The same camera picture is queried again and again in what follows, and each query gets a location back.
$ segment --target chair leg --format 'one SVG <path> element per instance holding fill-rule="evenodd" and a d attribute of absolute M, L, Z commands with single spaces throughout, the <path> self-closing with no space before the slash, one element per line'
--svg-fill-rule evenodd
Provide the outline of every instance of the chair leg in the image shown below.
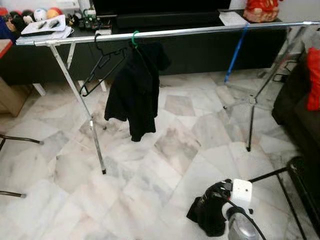
<path fill-rule="evenodd" d="M 0 195 L 7 195 L 7 196 L 17 197 L 22 199 L 25 199 L 27 197 L 27 195 L 24 193 L 16 193 L 16 192 L 10 192 L 10 191 L 0 191 Z"/>
<path fill-rule="evenodd" d="M 40 145 L 44 144 L 44 141 L 38 141 L 38 140 L 35 140 L 32 138 L 27 138 L 27 137 L 6 136 L 6 135 L 0 134 L 0 138 L 9 139 L 9 140 L 17 140 L 17 141 L 33 142 L 33 143 L 40 144 Z"/>
<path fill-rule="evenodd" d="M 250 179 L 250 180 L 248 180 L 248 181 L 253 184 L 254 182 L 260 181 L 260 180 L 262 180 L 262 179 L 269 178 L 269 177 L 271 177 L 271 176 L 274 176 L 274 175 L 277 175 L 277 174 L 280 174 L 280 173 L 283 173 L 283 172 L 286 172 L 286 171 L 288 171 L 288 169 L 287 169 L 286 167 L 283 167 L 283 168 L 280 168 L 280 169 L 278 169 L 278 170 L 275 170 L 275 171 L 272 171 L 272 172 L 270 172 L 270 173 L 267 173 L 267 174 L 265 174 L 265 175 L 258 176 L 258 177 L 256 177 L 256 178 Z"/>
<path fill-rule="evenodd" d="M 2 147 L 4 146 L 5 142 L 6 142 L 6 139 L 3 138 L 2 141 L 0 142 L 0 151 L 1 151 Z"/>

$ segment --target clutter on shelf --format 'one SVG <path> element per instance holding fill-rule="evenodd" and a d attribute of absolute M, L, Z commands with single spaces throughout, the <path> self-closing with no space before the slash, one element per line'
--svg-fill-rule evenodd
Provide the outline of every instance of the clutter on shelf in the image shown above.
<path fill-rule="evenodd" d="M 278 16 L 278 6 L 278 0 L 248 0 L 243 16 L 254 23 L 272 22 Z"/>

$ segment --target black clothes hanger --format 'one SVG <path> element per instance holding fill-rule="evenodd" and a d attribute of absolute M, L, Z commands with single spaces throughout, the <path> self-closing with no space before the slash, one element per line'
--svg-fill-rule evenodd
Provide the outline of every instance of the black clothes hanger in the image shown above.
<path fill-rule="evenodd" d="M 82 87 L 79 90 L 79 94 L 81 94 L 83 97 L 86 97 L 90 93 L 92 93 L 92 91 L 95 90 L 96 87 L 98 87 L 101 84 L 101 82 L 104 81 L 127 57 L 127 48 L 126 47 L 122 47 L 122 48 L 118 49 L 117 51 L 104 53 L 104 50 L 102 48 L 100 48 L 97 43 L 97 37 L 100 35 L 101 34 L 97 33 L 94 36 L 94 43 L 95 43 L 96 49 L 98 49 L 100 51 L 101 56 L 100 56 L 99 60 L 97 61 L 97 63 L 95 64 L 95 66 L 93 67 L 93 69 L 91 70 L 90 75 L 86 78 L 86 80 L 84 81 L 84 84 L 82 85 Z M 122 56 L 121 60 L 118 61 L 117 64 L 106 75 L 104 75 L 104 77 L 89 91 L 86 84 L 91 82 L 94 79 L 94 77 L 96 76 L 96 70 L 102 69 L 111 60 L 112 56 L 117 56 L 117 55 Z"/>

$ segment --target white paper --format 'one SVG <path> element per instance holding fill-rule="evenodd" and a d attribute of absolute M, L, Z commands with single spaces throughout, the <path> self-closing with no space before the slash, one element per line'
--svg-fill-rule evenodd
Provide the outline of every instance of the white paper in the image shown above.
<path fill-rule="evenodd" d="M 38 35 L 38 36 L 21 36 L 16 40 L 17 45 L 34 45 L 35 41 L 45 41 L 53 39 L 65 39 L 72 31 L 70 26 L 66 26 L 63 31 L 55 31 L 48 35 Z"/>
<path fill-rule="evenodd" d="M 53 28 L 50 28 L 50 23 L 52 21 L 58 20 L 60 24 L 58 26 L 55 26 Z M 31 22 L 29 23 L 21 32 L 21 35 L 25 34 L 34 34 L 34 33 L 41 33 L 41 32 L 55 32 L 55 31 L 63 31 L 66 28 L 66 16 L 65 15 L 59 15 L 47 20 L 43 21 L 36 21 L 36 22 Z"/>
<path fill-rule="evenodd" d="M 235 11 L 221 11 L 219 18 L 225 26 L 246 25 L 248 23 Z"/>

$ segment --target tv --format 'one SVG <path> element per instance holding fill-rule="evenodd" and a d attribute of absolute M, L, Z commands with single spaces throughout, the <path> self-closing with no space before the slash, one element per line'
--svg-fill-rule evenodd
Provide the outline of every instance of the tv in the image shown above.
<path fill-rule="evenodd" d="M 213 12 L 228 9 L 231 0 L 188 1 L 148 1 L 139 0 L 93 0 L 98 17 L 115 17 L 130 14 L 166 14 Z"/>

